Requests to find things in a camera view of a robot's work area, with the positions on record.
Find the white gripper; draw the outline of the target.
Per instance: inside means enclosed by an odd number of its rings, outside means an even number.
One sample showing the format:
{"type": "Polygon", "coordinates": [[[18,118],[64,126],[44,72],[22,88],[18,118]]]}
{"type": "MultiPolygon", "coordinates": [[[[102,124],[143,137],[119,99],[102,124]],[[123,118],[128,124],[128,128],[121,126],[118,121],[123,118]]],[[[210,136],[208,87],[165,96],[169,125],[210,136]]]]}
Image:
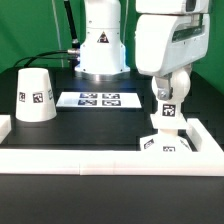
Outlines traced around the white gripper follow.
{"type": "Polygon", "coordinates": [[[208,14],[140,16],[135,32],[135,63],[141,74],[157,76],[159,100],[172,98],[172,74],[168,73],[184,67],[191,76],[191,63],[207,53],[209,30],[208,14]]]}

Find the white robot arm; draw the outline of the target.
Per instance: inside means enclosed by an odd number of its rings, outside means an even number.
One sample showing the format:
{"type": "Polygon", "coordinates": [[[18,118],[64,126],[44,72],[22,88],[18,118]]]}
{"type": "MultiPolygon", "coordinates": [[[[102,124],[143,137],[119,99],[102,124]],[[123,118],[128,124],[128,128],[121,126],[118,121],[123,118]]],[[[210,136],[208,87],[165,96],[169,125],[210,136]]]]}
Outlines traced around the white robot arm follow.
{"type": "MultiPolygon", "coordinates": [[[[127,72],[119,0],[84,0],[84,4],[86,39],[76,70],[94,78],[127,72]]],[[[135,31],[135,63],[141,74],[154,78],[159,99],[172,98],[174,72],[206,55],[209,7],[210,0],[136,0],[140,17],[135,31]]]]}

